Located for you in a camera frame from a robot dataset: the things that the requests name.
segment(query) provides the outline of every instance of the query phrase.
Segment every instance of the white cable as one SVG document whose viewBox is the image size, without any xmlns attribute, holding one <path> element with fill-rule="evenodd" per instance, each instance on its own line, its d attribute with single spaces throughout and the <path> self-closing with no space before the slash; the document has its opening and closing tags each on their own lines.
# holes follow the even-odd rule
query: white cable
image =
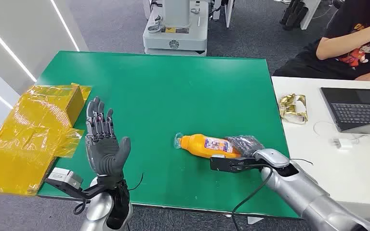
<svg viewBox="0 0 370 231">
<path fill-rule="evenodd" d="M 324 14 L 322 14 L 321 16 L 317 16 L 317 17 L 314 17 L 312 19 L 317 19 L 317 18 L 321 18 L 321 17 L 325 16 L 331 10 L 331 8 L 332 7 L 329 7 L 328 10 Z"/>
<path fill-rule="evenodd" d="M 327 121 L 318 121 L 318 122 L 316 122 L 316 123 L 313 125 L 313 132 L 314 132 L 316 135 L 320 136 L 320 137 L 321 137 L 321 135 L 316 131 L 316 125 L 317 125 L 317 124 L 319 124 L 319 123 L 326 123 L 326 124 L 329 124 L 329 125 L 333 125 L 333 126 L 335 127 L 335 124 L 332 124 L 332 123 L 327 122 Z"/>
<path fill-rule="evenodd" d="M 316 135 L 318 135 L 318 136 L 320 136 L 320 137 L 322 137 L 317 131 L 316 131 L 316 125 L 317 124 L 319 124 L 319 123 L 326 123 L 326 124 L 329 124 L 329 125 L 332 125 L 332 126 L 334 126 L 335 127 L 335 124 L 333 124 L 333 123 L 330 123 L 330 122 L 327 122 L 327 121 L 318 121 L 318 122 L 316 122 L 314 125 L 313 125 L 313 132 L 316 134 Z M 347 141 L 347 142 L 350 142 L 350 143 L 352 143 L 352 144 L 359 144 L 359 139 L 360 138 L 363 138 L 363 137 L 367 137 L 368 135 L 366 135 L 366 134 L 363 134 L 363 135 L 360 135 L 360 136 L 355 136 L 354 134 L 351 134 L 354 138 L 353 139 L 346 139 L 346 138 L 339 138 L 339 137 L 337 137 L 337 138 L 334 138 L 333 139 L 333 142 L 334 143 L 337 143 L 337 141 L 338 140 L 341 140 L 341 141 Z"/>
</svg>

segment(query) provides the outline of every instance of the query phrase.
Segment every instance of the humanoid robot hand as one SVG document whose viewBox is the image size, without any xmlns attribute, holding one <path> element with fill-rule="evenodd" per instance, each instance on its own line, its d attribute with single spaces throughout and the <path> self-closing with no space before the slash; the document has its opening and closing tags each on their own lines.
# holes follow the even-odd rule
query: humanoid robot hand
<svg viewBox="0 0 370 231">
<path fill-rule="evenodd" d="M 104 114 L 104 103 L 95 97 L 87 105 L 85 137 L 87 157 L 90 166 L 97 175 L 113 176 L 123 180 L 122 169 L 131 150 L 128 137 L 117 141 L 114 134 L 113 109 Z"/>
</svg>

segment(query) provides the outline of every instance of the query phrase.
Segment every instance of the green tabletop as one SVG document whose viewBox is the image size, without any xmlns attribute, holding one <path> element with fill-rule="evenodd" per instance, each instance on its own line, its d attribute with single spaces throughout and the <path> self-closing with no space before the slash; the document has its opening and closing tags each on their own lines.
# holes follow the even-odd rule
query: green tabletop
<svg viewBox="0 0 370 231">
<path fill-rule="evenodd" d="M 222 138 L 253 135 L 265 147 L 288 155 L 272 82 L 263 59 L 150 56 L 61 51 L 37 84 L 71 82 L 92 86 L 114 109 L 117 137 L 129 136 L 132 150 L 124 167 L 131 202 L 189 209 L 232 211 L 261 182 L 257 170 L 238 174 L 210 170 L 209 159 L 175 149 L 173 138 L 202 133 Z M 75 128 L 86 129 L 85 108 Z M 84 139 L 72 158 L 56 167 L 70 169 L 87 188 L 95 174 Z M 67 196 L 43 184 L 39 196 Z M 238 212 L 297 217 L 265 187 Z"/>
</svg>

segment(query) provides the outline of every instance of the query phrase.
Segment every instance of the plastic bottle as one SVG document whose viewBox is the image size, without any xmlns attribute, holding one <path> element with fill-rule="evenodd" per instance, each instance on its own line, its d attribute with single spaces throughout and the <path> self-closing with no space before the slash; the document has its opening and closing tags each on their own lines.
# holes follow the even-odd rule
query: plastic bottle
<svg viewBox="0 0 370 231">
<path fill-rule="evenodd" d="M 229 141 L 207 137 L 202 134 L 184 136 L 182 133 L 177 133 L 174 139 L 174 146 L 204 158 L 211 158 L 213 155 L 222 155 L 225 158 L 240 157 Z"/>
</svg>

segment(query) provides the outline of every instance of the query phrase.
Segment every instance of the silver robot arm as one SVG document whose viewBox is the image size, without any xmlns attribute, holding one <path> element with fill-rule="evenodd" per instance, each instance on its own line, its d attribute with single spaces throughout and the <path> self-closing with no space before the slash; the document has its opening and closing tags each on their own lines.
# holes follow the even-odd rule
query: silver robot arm
<svg viewBox="0 0 370 231">
<path fill-rule="evenodd" d="M 351 213 L 330 197 L 315 179 L 297 163 L 274 149 L 255 152 L 257 161 L 267 162 L 273 168 L 264 167 L 262 179 L 273 171 L 267 186 L 283 200 L 315 231 L 370 231 L 370 222 Z M 289 167 L 292 171 L 281 169 Z"/>
</svg>

